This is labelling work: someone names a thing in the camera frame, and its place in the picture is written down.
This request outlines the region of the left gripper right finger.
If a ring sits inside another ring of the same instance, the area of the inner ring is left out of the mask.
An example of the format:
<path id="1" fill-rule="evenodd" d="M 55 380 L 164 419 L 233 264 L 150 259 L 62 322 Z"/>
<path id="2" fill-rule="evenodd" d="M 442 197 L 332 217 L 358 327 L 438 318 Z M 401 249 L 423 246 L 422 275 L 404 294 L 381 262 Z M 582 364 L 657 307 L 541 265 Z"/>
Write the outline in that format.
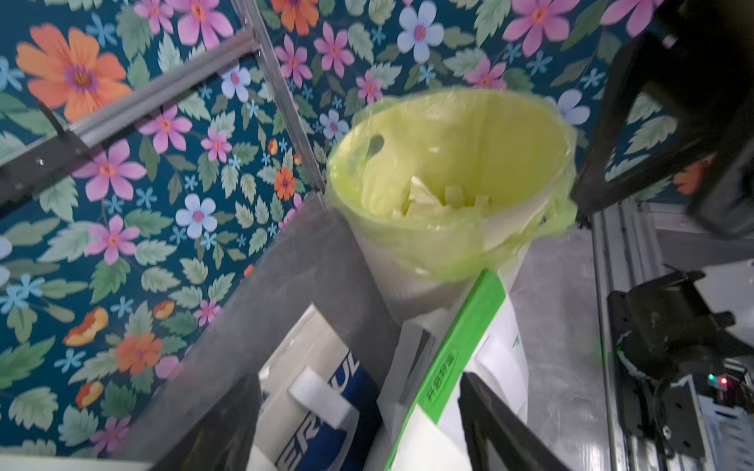
<path id="1" fill-rule="evenodd" d="M 459 390 L 459 410 L 472 469 L 569 469 L 478 375 L 463 374 Z"/>

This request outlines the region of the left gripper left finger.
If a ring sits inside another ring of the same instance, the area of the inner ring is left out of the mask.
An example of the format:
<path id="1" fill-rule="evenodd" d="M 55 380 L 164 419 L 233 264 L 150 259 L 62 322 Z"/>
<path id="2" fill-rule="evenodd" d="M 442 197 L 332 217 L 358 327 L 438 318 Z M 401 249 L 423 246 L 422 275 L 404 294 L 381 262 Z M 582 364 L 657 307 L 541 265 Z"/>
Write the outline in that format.
<path id="1" fill-rule="evenodd" d="M 261 408 L 257 374 L 243 376 L 153 470 L 245 470 Z"/>

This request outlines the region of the white bag green top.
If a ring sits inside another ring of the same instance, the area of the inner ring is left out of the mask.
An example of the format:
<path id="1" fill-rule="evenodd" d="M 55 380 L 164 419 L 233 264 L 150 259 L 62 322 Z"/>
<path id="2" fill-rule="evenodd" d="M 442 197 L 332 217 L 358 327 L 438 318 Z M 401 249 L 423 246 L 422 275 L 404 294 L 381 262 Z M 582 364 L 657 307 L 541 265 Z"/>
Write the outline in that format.
<path id="1" fill-rule="evenodd" d="M 514 304 L 483 271 L 451 309 L 404 322 L 377 405 L 383 420 L 368 470 L 469 470 L 461 377 L 477 375 L 525 421 L 529 371 Z"/>

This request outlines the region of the white trash bin green liner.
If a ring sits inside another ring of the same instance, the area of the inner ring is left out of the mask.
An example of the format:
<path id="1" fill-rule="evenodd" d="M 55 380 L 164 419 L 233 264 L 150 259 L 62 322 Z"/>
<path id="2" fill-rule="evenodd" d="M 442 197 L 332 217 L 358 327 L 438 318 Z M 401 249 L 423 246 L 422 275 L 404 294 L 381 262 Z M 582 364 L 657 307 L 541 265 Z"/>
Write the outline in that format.
<path id="1" fill-rule="evenodd" d="M 512 284 L 530 243 L 576 216 L 577 132 L 528 93 L 445 88 L 362 109 L 326 195 L 397 323 L 453 305 L 489 270 Z"/>

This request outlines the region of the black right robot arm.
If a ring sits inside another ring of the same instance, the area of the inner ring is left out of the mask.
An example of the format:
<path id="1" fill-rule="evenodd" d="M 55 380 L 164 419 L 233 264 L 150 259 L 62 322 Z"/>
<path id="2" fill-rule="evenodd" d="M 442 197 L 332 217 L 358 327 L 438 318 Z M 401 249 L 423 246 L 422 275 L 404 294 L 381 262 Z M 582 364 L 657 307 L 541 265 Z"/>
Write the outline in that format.
<path id="1" fill-rule="evenodd" d="M 753 5 L 604 1 L 573 189 L 593 235 L 611 465 L 753 466 Z"/>

